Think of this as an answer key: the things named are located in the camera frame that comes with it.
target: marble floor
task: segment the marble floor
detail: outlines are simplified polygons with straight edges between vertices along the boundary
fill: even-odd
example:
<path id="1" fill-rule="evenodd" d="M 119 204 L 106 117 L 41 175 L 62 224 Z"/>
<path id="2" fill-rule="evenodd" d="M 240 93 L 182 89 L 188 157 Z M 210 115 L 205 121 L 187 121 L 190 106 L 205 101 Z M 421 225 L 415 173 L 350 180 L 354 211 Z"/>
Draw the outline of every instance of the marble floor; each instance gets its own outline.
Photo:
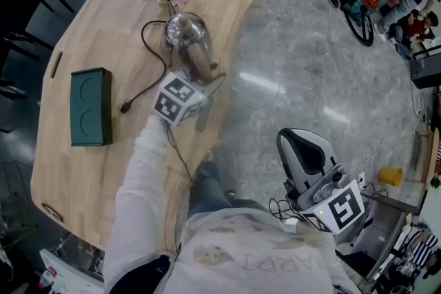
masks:
<path id="1" fill-rule="evenodd" d="M 409 62 L 391 43 L 375 38 L 366 48 L 357 42 L 328 0 L 257 0 L 241 26 L 233 63 L 229 113 L 214 157 L 236 181 L 239 196 L 265 205 L 284 198 L 276 148 L 284 127 L 328 139 L 352 176 L 363 170 L 376 184 L 378 169 L 388 166 L 412 178 L 417 119 Z M 424 93 L 430 103 L 430 90 Z M 420 109 L 415 87 L 413 94 Z M 363 166 L 363 154 L 370 159 L 380 144 L 373 162 Z M 389 188 L 392 197 L 415 203 L 419 192 L 410 193 Z"/>
<path id="2" fill-rule="evenodd" d="M 47 1 L 56 12 L 40 7 L 28 30 L 54 45 L 73 16 L 55 0 Z M 67 1 L 78 10 L 85 0 Z M 24 185 L 24 200 L 34 161 L 42 78 L 50 57 L 44 48 L 28 49 L 40 55 L 40 62 L 11 52 L 3 77 L 29 98 L 12 102 L 0 97 L 0 126 L 14 128 L 11 134 L 0 134 L 0 163 L 8 162 L 0 170 L 0 189 L 7 178 L 15 178 L 10 163 L 20 162 L 24 181 L 15 181 L 17 190 Z M 310 129 L 328 138 L 352 175 L 364 163 L 363 152 L 375 152 L 383 138 L 397 141 L 393 147 L 383 143 L 364 171 L 369 180 L 376 179 L 382 165 L 407 171 L 416 126 L 408 63 L 390 43 L 376 39 L 371 48 L 359 44 L 343 13 L 328 0 L 257 0 L 241 25 L 234 56 L 231 104 L 213 155 L 223 175 L 235 182 L 239 196 L 263 204 L 271 197 L 284 197 L 285 178 L 275 144 L 283 127 Z M 416 89 L 414 96 L 419 107 Z M 405 197 L 403 192 L 397 190 L 396 197 Z M 32 203 L 29 208 L 39 215 L 40 232 L 20 246 L 38 267 L 39 249 L 53 245 L 64 232 Z"/>

